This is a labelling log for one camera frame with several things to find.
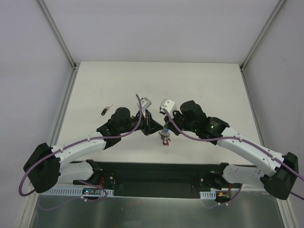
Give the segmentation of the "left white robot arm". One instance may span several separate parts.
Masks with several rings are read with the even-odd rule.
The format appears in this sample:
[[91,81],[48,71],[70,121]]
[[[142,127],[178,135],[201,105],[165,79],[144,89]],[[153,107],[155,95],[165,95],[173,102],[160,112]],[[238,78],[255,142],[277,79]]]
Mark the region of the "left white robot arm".
[[75,160],[106,150],[135,131],[148,136],[162,129],[163,126],[152,118],[148,110],[131,116],[129,109],[120,107],[105,124],[84,139],[69,145],[38,145],[23,167],[25,177],[36,193],[46,192],[59,182],[82,180],[95,185],[100,181],[100,172],[91,162],[81,162],[76,166]]

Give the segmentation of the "key organiser with red handle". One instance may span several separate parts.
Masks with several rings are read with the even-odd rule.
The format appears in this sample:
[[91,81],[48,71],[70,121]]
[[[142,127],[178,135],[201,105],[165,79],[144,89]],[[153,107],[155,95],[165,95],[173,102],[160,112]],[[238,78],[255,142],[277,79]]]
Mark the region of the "key organiser with red handle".
[[164,146],[169,146],[170,141],[171,141],[169,129],[166,127],[163,127],[163,129],[161,131],[159,131],[158,134],[160,135],[162,144]]

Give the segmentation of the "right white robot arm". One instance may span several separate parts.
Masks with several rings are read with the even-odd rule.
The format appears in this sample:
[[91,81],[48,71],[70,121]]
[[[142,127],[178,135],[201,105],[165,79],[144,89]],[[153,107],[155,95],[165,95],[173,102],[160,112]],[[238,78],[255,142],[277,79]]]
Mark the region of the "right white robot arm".
[[282,154],[254,143],[244,137],[225,121],[207,116],[193,100],[184,102],[180,108],[172,100],[164,100],[160,113],[165,115],[165,127],[175,135],[198,142],[210,142],[228,149],[249,161],[251,167],[228,164],[214,175],[214,183],[225,187],[229,183],[240,183],[262,187],[273,197],[286,200],[292,194],[299,174],[298,158],[288,152]]

